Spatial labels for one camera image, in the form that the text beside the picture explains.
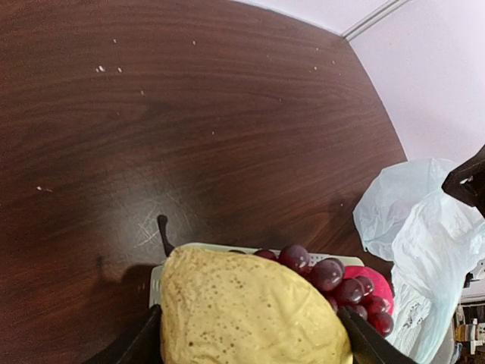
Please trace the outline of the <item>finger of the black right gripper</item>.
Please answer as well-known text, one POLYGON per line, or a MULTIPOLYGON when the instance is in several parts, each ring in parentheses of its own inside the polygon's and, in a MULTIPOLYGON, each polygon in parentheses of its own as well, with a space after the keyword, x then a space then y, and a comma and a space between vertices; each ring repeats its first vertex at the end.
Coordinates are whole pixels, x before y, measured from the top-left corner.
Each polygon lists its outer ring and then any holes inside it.
POLYGON ((482 216, 485 189, 485 146, 462 165, 450 171, 442 190, 464 204, 476 208, 482 216))

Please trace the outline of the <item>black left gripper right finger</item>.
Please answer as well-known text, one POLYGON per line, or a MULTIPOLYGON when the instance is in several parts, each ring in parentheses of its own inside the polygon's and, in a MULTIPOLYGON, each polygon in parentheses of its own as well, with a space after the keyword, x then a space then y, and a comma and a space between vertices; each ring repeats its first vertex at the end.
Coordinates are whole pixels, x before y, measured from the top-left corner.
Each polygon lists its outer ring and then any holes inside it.
POLYGON ((355 310, 341 307, 337 315, 349 336, 354 363, 415 364, 415 361, 389 344, 355 310))

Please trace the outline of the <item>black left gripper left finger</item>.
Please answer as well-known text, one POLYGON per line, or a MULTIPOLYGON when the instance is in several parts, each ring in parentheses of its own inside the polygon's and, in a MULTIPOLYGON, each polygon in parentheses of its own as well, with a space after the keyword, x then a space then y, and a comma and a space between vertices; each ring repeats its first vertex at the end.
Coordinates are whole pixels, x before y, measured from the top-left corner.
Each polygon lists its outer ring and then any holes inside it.
POLYGON ((152 306, 142 318, 85 363, 162 364, 161 307, 152 306))

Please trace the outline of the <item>light blue plastic bag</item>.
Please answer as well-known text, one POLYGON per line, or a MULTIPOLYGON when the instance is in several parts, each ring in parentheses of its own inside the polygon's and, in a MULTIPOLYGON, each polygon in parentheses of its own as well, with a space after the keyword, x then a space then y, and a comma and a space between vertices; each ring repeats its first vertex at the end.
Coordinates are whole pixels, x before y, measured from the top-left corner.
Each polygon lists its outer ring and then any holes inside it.
POLYGON ((384 168, 353 211, 363 249, 393 263, 394 329, 416 363, 435 363, 465 276, 484 258, 484 219, 443 192, 456 164, 426 158, 384 168))

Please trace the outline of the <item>beige perforated plastic basket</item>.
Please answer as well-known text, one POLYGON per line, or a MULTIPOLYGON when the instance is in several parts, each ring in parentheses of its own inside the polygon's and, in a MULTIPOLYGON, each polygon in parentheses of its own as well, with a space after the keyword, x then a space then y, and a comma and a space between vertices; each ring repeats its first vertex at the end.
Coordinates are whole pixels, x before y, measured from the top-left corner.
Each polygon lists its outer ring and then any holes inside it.
MULTIPOLYGON (((253 254, 258 250, 258 248, 241 247, 241 246, 225 246, 225 245, 199 243, 199 242, 187 243, 180 246, 180 248, 190 248, 190 247, 199 247, 199 248, 214 250, 218 252, 228 252, 230 250, 238 250, 246 254, 253 254)), ((336 255, 331 255, 326 253, 309 253, 309 255, 310 255, 311 265, 314 265, 320 260, 323 260, 326 258, 336 258, 340 260, 341 263, 344 264, 344 266, 363 266, 364 265, 363 261, 361 261, 360 258, 354 257, 354 256, 336 256, 336 255)), ((155 266, 152 269, 150 284, 149 284, 149 288, 150 288, 149 308, 151 308, 154 305, 161 304, 161 275, 163 270, 164 270, 164 261, 160 265, 155 266)))

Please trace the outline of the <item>pale yellow wrinkled fruit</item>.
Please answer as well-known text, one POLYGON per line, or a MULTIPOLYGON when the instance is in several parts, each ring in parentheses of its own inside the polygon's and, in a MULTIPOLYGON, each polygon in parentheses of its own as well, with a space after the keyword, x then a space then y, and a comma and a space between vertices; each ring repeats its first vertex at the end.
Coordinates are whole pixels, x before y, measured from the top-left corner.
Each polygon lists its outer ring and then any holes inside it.
POLYGON ((161 275, 165 363, 351 363, 327 300, 287 267, 254 255, 176 248, 161 275))

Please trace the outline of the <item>red lychee bunch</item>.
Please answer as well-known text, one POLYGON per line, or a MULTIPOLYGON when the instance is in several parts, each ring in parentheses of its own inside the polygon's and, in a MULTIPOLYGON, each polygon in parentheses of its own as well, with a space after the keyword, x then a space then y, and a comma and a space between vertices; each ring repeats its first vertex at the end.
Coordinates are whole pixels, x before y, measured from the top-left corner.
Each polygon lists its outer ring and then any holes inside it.
POLYGON ((164 248, 164 254, 166 257, 168 257, 171 252, 175 249, 175 246, 173 246, 169 239, 167 238, 167 223, 168 219, 167 216, 165 215, 159 215, 157 217, 157 224, 158 224, 158 229, 159 233, 161 235, 161 242, 164 248))

